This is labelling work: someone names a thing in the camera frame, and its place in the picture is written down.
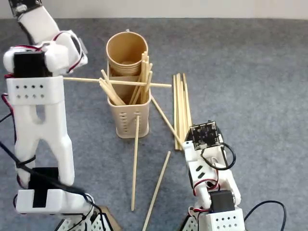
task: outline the stack of paper cups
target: stack of paper cups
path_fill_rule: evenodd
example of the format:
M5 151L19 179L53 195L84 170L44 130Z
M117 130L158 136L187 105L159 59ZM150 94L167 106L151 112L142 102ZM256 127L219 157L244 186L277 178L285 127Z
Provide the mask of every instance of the stack of paper cups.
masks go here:
M112 36L106 46L109 65L117 76L135 76L141 71L141 55L148 44L141 35L121 32Z

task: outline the red wire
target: red wire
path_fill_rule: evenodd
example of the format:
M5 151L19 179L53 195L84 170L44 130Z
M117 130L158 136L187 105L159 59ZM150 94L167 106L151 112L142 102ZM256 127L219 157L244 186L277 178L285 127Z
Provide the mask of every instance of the red wire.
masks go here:
M53 41L56 41L56 40L58 39L58 37L59 37L61 34L63 34L63 33L64 33L64 32L60 32L60 33L57 34L52 40L53 40ZM76 66L78 66L78 64L81 62L81 60L82 60L82 55L81 55L80 59L79 59L73 66L71 66L71 67L68 69L67 73L70 73Z
M209 209L201 209L201 208L191 208L190 210L194 211L195 213L197 212L205 213L209 211Z
M4 78L7 79L7 78L14 78L14 74L10 73L10 74L5 74L4 75Z
M27 48L27 49L35 49L35 51L40 51L42 47L35 47L35 46L29 46L29 45L18 45L16 47L22 47L22 48Z
M215 184L214 184L211 188L209 188L208 190L213 190L213 189L215 189L217 186L220 187L220 185L218 184L218 180L219 180L219 177L218 177L218 170L216 170L216 174L217 174L217 180L215 180L215 179L203 179L203 180L200 180L200 181L198 181L197 183L195 183L195 185L194 185L193 188L192 188L192 189L193 189L193 190L192 190L193 195L196 196L196 190L195 190L196 186L198 186L199 184L201 184L201 183L203 183L203 182L207 182L207 181L214 181L214 182L215 182Z

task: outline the wooden chopstick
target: wooden chopstick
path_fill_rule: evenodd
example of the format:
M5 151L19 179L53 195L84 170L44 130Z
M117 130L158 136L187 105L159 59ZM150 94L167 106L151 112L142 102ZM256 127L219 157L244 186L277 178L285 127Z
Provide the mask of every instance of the wooden chopstick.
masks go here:
M188 87L187 87L185 73L183 73L183 82L184 82L185 101L186 101L186 110L187 110L187 121L188 121L187 125L188 125L188 130L189 130L193 122L192 122L191 108L190 108L189 99L188 99Z
M177 86L176 86L176 77L175 75L173 76L173 127L175 130L175 133L178 133L178 104L177 104ZM177 139L174 137L174 148L175 150L179 149L178 146L178 141Z
M154 103L155 107L157 108L158 112L160 113L160 115L162 116L162 118L164 119L164 121L167 123L168 127L170 128L171 132L173 133L174 137L177 139L177 141L179 142L181 148L182 148L182 142L181 139L179 138L179 136L177 135L177 133L175 132L174 128L172 127L172 125L170 124L169 120L167 119L165 113L163 112L163 110L161 109L161 107L158 105L157 101L154 99L154 97L152 96L152 102Z
M168 164L168 161L169 161L169 158L170 158L170 154L171 154L171 151L169 151L167 153L167 156L165 158L165 162L164 162L163 168L160 172L158 182L157 182L156 187L155 187L155 191L154 191L151 203L150 203L149 211L148 211L146 218L145 218L145 222L144 222L142 231L146 231L146 228L148 226L150 216L151 216L151 213L152 213L152 210L153 210L153 207L154 207L154 203L155 203L155 200L156 200L156 197L157 197L157 194L158 194L158 190L159 190L160 184L162 182L162 179L163 179L163 176L164 176L164 173L165 173L165 169L167 167L167 164Z
M137 156L138 156L138 136L139 136L139 115L136 118L136 134L134 149L134 166L133 166L133 183L131 188L131 206L132 211L135 210L135 192L136 192L136 175L137 175Z
M94 78L74 78L74 77L63 77L64 80L68 81L77 81L77 82L89 82L89 83L98 83L98 79ZM130 82L130 81L122 81L122 80L109 80L111 84L118 84L118 85L131 85L131 86L146 86L147 83L143 82ZM159 87L159 88L171 88L171 84L164 84L164 83L151 83L150 87Z

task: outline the white 3d-printed part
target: white 3d-printed part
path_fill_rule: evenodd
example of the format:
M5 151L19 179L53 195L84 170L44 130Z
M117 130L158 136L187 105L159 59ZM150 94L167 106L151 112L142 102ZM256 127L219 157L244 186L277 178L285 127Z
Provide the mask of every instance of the white 3d-printed part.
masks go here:
M200 215L199 230L202 231L245 231L242 209Z
M104 220L104 226L106 228L106 231L111 231L112 228L109 226L105 215L103 215L103 220ZM66 219L62 225L55 231L67 231L68 229L70 229L71 225L70 225L71 221ZM77 226L74 229L72 229L71 231L84 231L80 228L81 226ZM96 217L96 219L94 220L94 222L92 223L92 227L91 229L88 229L88 231L103 231L103 226L102 226L102 222L101 222L101 216L98 215Z
M181 231L198 231L198 225L195 218L188 218L186 224Z

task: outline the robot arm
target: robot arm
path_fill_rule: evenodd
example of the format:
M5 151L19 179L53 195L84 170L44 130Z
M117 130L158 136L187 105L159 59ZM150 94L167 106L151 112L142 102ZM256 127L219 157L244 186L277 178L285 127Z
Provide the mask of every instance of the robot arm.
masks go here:
M192 210L197 213L199 230L244 231L243 212L238 207L241 195L230 170L235 159L228 165L224 150L228 145L216 123L192 126L190 133L183 149L193 194L198 198Z
M66 73L88 63L81 40L72 31L60 31L41 0L9 0L9 3L14 17L31 44L40 47L46 41L55 41L68 49Z

